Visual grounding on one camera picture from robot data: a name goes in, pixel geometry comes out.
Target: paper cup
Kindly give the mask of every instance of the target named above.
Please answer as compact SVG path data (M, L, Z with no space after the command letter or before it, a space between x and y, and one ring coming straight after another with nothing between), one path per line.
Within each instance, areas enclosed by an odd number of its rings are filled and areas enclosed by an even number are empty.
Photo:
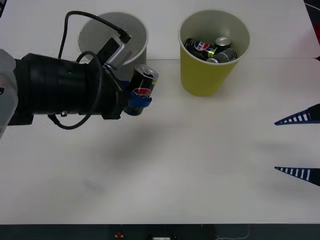
M179 28L181 83L191 94L211 96L222 85L235 65L246 55L250 47L247 26L236 16L222 10L204 10L194 13ZM227 63L211 63L193 56L184 40L192 38L214 45L219 37L231 40L231 47L238 59Z
M129 59L114 71L115 76L122 81L130 81L138 64L147 62L147 44L149 34L143 22L129 13L108 12L99 16L100 18L111 22L122 28L130 35L131 39L127 43L131 50ZM110 27L94 19L88 21L78 38L78 46L81 52L92 51L97 54L111 37L119 36L117 32Z

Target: robotic arm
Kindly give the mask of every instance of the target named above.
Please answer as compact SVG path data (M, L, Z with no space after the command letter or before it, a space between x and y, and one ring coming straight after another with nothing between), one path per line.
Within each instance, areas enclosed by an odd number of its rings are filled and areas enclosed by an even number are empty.
M68 19L71 15L93 18L113 28L119 37L110 38L97 55L82 53L76 62L61 59ZM71 11L65 17L64 34L58 58L29 53L21 60L0 49L0 138L7 126L30 125L34 115L48 115L60 128L71 130L81 126L91 115L105 120L118 120L132 103L148 106L151 98L131 99L131 93L117 82L111 69L120 67L131 55L126 43L130 36L121 28L86 12ZM85 55L94 58L80 64ZM73 126L64 126L56 115L84 115Z

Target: soda can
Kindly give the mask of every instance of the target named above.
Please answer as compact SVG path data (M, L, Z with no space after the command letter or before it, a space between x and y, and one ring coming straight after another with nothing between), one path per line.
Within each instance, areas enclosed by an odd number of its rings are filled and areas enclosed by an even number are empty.
M140 98L149 98L158 78L159 74L154 69L147 65L138 64L134 68L133 76L126 90ZM128 106L124 111L131 116L138 116L143 109L143 107Z
M222 36L222 37L218 37L215 40L214 45L215 45L216 48L219 48L219 49L221 49L223 51L223 50L226 50L228 48L231 48L231 41L228 38Z
M237 51L233 48L228 48L218 54L216 54L214 57L207 59L207 62L210 63L216 63L216 64L223 64L228 63L233 60L236 60L238 58Z
M183 45L189 53L204 61L212 58L217 53L217 47L214 45L192 38L187 38Z

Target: yellow cup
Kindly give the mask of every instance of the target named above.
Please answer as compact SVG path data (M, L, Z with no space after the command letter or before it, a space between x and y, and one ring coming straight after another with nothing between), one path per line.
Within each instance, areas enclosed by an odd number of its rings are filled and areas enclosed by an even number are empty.
M219 37L231 40L238 53L236 60L211 63L193 56L184 46L187 38L215 44ZM222 10L194 13L179 28L181 83L191 94L211 96L222 85L235 65L246 55L251 37L247 26L236 16Z

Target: table surface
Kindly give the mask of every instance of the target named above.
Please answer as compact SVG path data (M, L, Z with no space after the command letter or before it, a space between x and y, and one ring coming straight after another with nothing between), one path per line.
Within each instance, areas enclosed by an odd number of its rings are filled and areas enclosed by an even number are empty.
M66 12L104 11L99 0L17 2L8 1L0 19L1 47L16 58L28 52L55 56ZM273 124L319 103L319 62L310 59L319 55L319 45L304 5L216 2L239 16L252 7L241 17L250 28L257 25L250 53L218 93L192 96L181 86L179 60L151 60L160 79L139 117L93 116L73 131L45 116L31 126L8 127L0 144L0 224L320 223L319 187L274 169L320 168L318 125ZM178 3L170 6L182 9ZM199 7L190 4L176 13L179 20ZM141 13L151 29L149 57L176 58L175 36L168 36L172 51L160 51L151 11L129 6L112 2L105 12ZM169 25L168 9L158 27ZM72 42L85 22L71 21L66 58L78 56ZM168 31L177 35L178 25Z

